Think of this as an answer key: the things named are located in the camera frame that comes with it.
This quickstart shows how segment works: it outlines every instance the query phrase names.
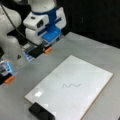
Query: dark background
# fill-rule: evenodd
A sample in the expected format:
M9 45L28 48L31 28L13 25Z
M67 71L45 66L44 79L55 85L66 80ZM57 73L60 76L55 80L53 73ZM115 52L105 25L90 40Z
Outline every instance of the dark background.
M0 0L5 6L17 10L22 19L30 6L17 5L12 0ZM57 0L63 6L67 18L64 34L69 31L120 48L120 0ZM24 26L19 30L24 34ZM10 34L20 37L16 31Z

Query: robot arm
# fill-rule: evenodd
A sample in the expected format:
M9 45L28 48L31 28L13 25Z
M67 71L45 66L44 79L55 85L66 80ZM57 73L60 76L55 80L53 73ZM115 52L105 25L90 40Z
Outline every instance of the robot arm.
M60 35L66 26L63 8L56 8L54 0L32 0L29 2L32 11L23 21L26 36L36 44L49 46Z

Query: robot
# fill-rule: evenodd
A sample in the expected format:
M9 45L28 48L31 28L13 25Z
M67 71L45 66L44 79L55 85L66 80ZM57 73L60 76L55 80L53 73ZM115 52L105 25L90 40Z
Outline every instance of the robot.
M4 52L0 58L0 78L4 80L6 75L13 76L25 64L52 46L66 26L64 10L57 8L54 0L29 0L27 3L32 11L23 21L28 40L24 46L19 44L15 36L8 36L22 22L19 13L2 4L0 7L0 47Z

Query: white robot body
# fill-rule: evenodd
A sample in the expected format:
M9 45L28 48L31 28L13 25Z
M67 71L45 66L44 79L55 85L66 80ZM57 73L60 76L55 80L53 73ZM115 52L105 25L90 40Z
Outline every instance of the white robot body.
M56 16L55 25L59 29L63 29L66 26L66 18L63 8L56 10ZM46 25L50 23L48 15L35 15L31 12L23 23L27 27L27 38L38 45L42 43L42 36L47 33L45 30Z
M33 12L43 13L55 7L54 0L29 0Z
M21 24L20 15L13 10L4 7L14 25L18 27ZM4 51L3 59L12 64L14 71L17 71L24 64L27 63L26 58L20 48L18 40L13 36L7 34L14 30L12 24L6 17L2 8L0 7L0 47Z

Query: black object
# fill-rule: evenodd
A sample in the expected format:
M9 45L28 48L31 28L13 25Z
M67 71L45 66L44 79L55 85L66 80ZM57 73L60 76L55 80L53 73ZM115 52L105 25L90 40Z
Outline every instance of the black object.
M12 76L11 73L8 73L6 76L3 76L2 74L0 74L0 85L2 85L11 76Z
M39 120L55 120L55 117L38 103L34 103L29 111Z
M2 48L0 47L0 58L4 55Z
M40 20L37 24L37 28L40 28L41 26L43 26L44 22L43 20Z
M43 53L43 46L39 46L34 48L32 51L30 51L28 54L34 58L37 58L39 55Z

